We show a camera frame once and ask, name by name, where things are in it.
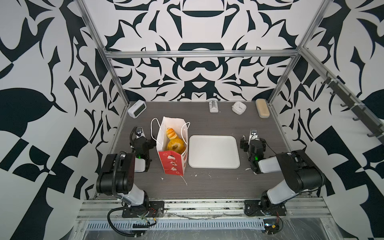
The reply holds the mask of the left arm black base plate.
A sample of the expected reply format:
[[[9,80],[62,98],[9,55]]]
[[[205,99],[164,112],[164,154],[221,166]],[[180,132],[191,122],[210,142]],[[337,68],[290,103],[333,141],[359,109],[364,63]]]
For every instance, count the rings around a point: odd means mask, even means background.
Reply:
[[[164,208],[164,201],[146,201],[140,206],[126,207],[123,210],[122,218],[136,218],[140,216],[156,218],[163,214]]]

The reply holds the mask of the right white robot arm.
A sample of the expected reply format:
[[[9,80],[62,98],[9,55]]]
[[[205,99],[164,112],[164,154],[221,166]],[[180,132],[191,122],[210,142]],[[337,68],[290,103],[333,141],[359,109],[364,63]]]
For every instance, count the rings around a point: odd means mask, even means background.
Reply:
[[[260,209],[263,212],[278,207],[305,192],[319,190],[325,184],[325,175],[303,150],[264,157],[267,142],[256,137],[240,140],[240,148],[248,154],[251,169],[255,174],[281,172],[284,180],[263,192]]]

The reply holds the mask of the red white paper bag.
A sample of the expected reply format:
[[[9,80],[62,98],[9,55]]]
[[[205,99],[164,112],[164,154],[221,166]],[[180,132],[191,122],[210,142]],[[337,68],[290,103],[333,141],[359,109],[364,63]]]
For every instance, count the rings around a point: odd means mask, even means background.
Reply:
[[[157,133],[151,130],[151,137],[156,143],[165,174],[183,176],[188,158],[188,129],[189,122],[180,118],[164,117],[151,120],[150,125],[159,127]]]

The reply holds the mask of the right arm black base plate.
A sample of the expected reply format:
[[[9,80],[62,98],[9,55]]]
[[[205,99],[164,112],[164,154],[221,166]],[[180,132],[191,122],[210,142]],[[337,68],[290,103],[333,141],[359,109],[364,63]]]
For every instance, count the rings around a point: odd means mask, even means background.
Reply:
[[[260,200],[245,200],[244,204],[244,213],[249,217],[286,216],[287,212],[287,209],[284,204],[274,205],[265,198],[262,198]]]

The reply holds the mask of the yellow fake bagel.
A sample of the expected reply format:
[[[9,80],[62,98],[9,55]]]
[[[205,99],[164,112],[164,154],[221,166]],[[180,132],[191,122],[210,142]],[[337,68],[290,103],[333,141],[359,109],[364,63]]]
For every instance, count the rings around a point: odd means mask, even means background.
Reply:
[[[186,149],[185,142],[180,138],[170,140],[167,145],[168,151],[173,151],[180,155],[184,153],[185,149]]]

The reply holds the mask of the long braided fake bread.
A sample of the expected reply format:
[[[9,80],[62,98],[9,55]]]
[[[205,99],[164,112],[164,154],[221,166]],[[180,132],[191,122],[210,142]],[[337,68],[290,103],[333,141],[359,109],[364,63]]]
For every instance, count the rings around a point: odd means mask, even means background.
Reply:
[[[173,128],[167,128],[166,135],[167,135],[169,140],[173,140],[173,139],[178,139],[179,138],[178,134],[175,132],[175,130]]]

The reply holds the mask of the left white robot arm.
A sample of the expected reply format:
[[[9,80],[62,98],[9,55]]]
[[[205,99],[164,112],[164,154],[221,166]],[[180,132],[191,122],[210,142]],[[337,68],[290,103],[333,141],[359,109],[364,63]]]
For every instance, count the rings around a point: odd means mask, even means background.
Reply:
[[[97,193],[113,196],[130,207],[143,205],[147,195],[135,185],[135,173],[149,170],[150,150],[155,146],[154,140],[138,137],[131,142],[131,153],[107,155],[96,182]]]

